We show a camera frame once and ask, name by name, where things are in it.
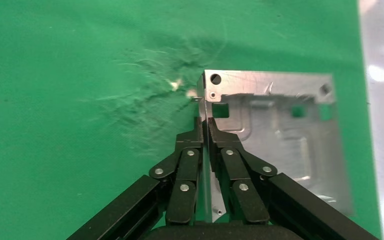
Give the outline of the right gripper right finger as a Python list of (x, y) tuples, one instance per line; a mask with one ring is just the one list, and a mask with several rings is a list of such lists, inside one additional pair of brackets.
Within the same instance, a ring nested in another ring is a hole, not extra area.
[(232, 221), (228, 240), (372, 240), (374, 236), (207, 120), (210, 161)]

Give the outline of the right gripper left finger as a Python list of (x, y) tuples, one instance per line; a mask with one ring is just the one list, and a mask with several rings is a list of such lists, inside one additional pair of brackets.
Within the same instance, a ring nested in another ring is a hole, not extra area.
[(153, 166), (96, 215), (70, 240), (155, 240), (155, 227), (190, 226), (195, 220), (199, 171), (204, 145), (203, 125), (176, 136), (174, 151)]

